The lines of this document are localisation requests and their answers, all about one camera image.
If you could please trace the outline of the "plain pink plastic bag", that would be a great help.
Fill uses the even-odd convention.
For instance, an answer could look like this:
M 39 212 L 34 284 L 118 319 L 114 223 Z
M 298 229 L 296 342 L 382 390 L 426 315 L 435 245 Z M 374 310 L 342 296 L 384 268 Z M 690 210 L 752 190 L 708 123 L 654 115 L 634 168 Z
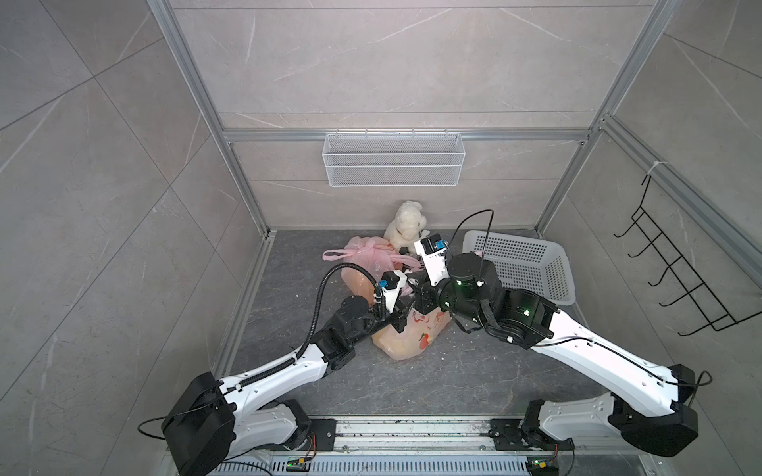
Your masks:
M 373 343 L 395 361 L 408 360 L 422 354 L 450 324 L 452 318 L 444 311 L 431 311 L 422 315 L 410 310 L 402 332 L 387 325 L 372 337 Z

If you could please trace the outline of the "pink plastic bag with print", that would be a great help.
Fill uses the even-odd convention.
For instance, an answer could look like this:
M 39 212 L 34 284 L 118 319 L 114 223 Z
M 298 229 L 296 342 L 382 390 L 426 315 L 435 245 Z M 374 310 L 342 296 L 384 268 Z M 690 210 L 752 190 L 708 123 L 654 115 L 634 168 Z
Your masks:
M 343 248 L 323 252 L 323 261 L 359 265 L 375 281 L 381 280 L 385 272 L 402 271 L 405 267 L 413 271 L 422 269 L 417 258 L 399 254 L 389 241 L 381 237 L 355 236 Z M 374 303 L 373 285 L 359 271 L 344 268 L 341 279 L 353 295 L 365 298 L 371 305 Z

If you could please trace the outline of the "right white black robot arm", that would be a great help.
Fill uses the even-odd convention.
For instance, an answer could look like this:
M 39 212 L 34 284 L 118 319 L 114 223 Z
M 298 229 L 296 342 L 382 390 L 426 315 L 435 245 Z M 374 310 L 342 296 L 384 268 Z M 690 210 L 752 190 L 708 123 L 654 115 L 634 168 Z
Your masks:
M 548 299 L 504 288 L 494 265 L 473 252 L 452 257 L 441 248 L 419 256 L 427 273 L 413 285 L 419 313 L 446 311 L 466 333 L 482 330 L 551 357 L 605 388 L 586 400 L 531 402 L 518 426 L 525 444 L 546 448 L 576 438 L 620 438 L 646 453 L 673 457 L 698 438 L 690 402 L 700 382 L 690 368 L 649 362 Z

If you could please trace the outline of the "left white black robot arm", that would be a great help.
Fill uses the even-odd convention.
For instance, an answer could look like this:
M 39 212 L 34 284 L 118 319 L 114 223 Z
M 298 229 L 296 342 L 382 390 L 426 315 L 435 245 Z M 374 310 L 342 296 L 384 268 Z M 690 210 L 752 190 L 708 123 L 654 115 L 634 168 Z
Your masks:
M 192 379 L 164 418 L 162 434 L 182 475 L 206 475 L 224 460 L 262 446 L 298 447 L 311 422 L 284 395 L 343 368 L 355 346 L 391 324 L 404 327 L 412 296 L 395 305 L 369 305 L 351 296 L 296 350 L 256 369 L 218 379 L 210 372 Z

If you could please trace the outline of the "white plush toy dog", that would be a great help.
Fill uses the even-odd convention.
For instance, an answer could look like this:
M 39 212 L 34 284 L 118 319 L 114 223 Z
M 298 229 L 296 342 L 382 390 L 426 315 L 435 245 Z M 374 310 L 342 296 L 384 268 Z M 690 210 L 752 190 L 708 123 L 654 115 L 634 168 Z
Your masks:
M 407 200 L 400 205 L 395 218 L 387 226 L 383 238 L 399 253 L 406 249 L 410 256 L 416 256 L 415 243 L 430 234 L 426 230 L 428 219 L 422 210 L 420 202 Z

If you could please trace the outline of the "white plastic basket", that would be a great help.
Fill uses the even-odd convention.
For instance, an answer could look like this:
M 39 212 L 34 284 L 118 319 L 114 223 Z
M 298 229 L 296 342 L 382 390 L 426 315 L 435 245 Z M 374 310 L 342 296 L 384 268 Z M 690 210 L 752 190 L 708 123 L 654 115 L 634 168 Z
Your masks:
M 577 301 L 570 261 L 558 243 L 472 230 L 464 235 L 462 251 L 483 251 L 506 288 L 532 291 L 562 307 Z

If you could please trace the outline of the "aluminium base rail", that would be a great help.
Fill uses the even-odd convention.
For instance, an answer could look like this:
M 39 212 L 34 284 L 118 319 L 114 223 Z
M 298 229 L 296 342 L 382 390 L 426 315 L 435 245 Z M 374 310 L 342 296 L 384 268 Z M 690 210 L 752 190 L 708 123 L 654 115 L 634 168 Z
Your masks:
M 206 475 L 671 475 L 614 438 L 525 442 L 517 416 L 317 416 L 296 443 L 237 450 Z

